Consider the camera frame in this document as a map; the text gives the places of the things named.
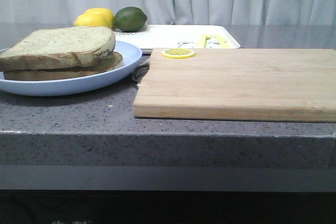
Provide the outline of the front yellow lemon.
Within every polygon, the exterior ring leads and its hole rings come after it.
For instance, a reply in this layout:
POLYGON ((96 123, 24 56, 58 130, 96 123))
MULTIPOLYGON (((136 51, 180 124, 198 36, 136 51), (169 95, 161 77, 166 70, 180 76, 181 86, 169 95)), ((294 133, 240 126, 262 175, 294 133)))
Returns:
POLYGON ((100 14, 92 14, 92 13, 84 13, 79 15, 75 22, 75 26, 104 26, 109 27, 110 25, 108 21, 100 14))

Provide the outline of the yellow plastic knife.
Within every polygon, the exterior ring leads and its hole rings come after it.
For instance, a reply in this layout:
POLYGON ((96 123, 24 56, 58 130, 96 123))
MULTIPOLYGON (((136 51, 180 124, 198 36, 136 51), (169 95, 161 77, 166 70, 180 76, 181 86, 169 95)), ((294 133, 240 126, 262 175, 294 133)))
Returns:
POLYGON ((219 34, 214 34, 213 37, 217 40, 220 48, 232 48, 229 40, 219 34))

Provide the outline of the white rectangular tray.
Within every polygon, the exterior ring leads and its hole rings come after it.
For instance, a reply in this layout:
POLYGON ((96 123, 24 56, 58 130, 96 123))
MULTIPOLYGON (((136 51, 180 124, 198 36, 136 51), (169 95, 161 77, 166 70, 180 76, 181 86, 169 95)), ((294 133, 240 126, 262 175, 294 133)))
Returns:
POLYGON ((211 34, 206 48, 220 48, 214 34, 226 37, 232 48, 240 48, 240 44, 222 26, 215 25, 146 25, 137 32, 116 31, 116 40, 133 44, 144 53, 154 48, 193 48, 201 34, 211 34))

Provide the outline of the wooden cutting board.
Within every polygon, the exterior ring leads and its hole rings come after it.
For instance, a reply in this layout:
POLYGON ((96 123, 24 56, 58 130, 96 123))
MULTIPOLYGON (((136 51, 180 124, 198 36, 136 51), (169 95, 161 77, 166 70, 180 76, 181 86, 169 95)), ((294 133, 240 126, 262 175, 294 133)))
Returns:
POLYGON ((156 48, 133 104, 140 118, 335 121, 335 50, 156 48))

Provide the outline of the yellow plastic fork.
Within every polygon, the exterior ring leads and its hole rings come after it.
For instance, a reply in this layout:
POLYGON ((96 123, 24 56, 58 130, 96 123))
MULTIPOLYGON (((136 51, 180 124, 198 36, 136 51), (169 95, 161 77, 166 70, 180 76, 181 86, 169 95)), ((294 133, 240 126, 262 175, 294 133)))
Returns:
POLYGON ((201 34, 194 48, 206 48, 206 42, 208 39, 211 39, 211 37, 211 34, 201 34))

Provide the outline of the rear yellow lemon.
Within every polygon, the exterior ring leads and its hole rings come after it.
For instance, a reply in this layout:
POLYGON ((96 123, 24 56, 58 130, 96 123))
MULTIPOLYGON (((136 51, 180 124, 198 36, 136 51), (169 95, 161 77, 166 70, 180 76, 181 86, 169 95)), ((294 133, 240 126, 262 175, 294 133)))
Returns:
POLYGON ((101 15, 107 21, 109 27, 113 27, 114 13, 108 8, 90 8, 85 11, 85 14, 101 15))

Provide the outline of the light blue round plate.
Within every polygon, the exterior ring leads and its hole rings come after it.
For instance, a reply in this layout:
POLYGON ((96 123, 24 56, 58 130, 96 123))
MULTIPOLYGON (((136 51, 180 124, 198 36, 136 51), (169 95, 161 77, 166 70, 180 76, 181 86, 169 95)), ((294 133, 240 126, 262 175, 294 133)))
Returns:
POLYGON ((83 93, 109 86, 133 72, 142 57, 140 48, 123 41, 116 42, 116 51, 123 56, 123 66, 118 69, 87 77, 48 81, 6 80, 1 72, 1 90, 19 95, 49 97, 83 93))

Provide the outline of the green lime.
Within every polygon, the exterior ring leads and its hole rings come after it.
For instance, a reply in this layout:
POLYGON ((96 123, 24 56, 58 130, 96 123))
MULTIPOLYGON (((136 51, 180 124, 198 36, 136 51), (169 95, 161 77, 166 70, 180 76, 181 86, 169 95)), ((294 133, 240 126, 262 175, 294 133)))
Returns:
POLYGON ((147 15, 142 9, 128 6, 119 10, 114 17, 113 27, 121 31, 136 32, 141 30, 146 21, 147 15))

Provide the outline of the yellow lemon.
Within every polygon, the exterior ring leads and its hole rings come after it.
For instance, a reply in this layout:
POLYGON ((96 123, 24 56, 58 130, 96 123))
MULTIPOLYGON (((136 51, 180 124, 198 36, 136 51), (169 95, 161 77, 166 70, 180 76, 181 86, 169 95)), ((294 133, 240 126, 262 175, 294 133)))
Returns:
POLYGON ((114 13, 108 8, 90 8, 85 11, 85 14, 101 15, 107 21, 109 27, 113 27, 114 13))
POLYGON ((100 14, 92 14, 92 13, 84 13, 79 15, 75 22, 75 26, 104 26, 109 27, 110 25, 108 21, 100 14))

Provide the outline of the bread slice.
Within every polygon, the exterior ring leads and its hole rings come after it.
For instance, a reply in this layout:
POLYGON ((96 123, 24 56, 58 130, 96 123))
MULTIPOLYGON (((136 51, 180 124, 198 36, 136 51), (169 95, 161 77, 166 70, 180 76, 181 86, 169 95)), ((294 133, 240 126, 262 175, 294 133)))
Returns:
POLYGON ((15 81, 49 81, 91 76, 104 73, 123 66, 123 56, 118 52, 112 52, 92 67, 72 67, 64 69, 41 70, 14 70, 3 72, 4 79, 15 81))
POLYGON ((1 71, 92 67, 115 49, 104 26, 39 29, 1 52, 1 71))

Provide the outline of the lemon slice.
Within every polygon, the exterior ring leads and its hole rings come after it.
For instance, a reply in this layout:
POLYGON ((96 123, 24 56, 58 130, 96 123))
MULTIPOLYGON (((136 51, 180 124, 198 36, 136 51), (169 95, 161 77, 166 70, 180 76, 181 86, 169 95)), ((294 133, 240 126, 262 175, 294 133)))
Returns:
POLYGON ((188 48, 169 48, 162 50, 161 54, 167 58, 185 59, 195 55, 195 51, 188 48))

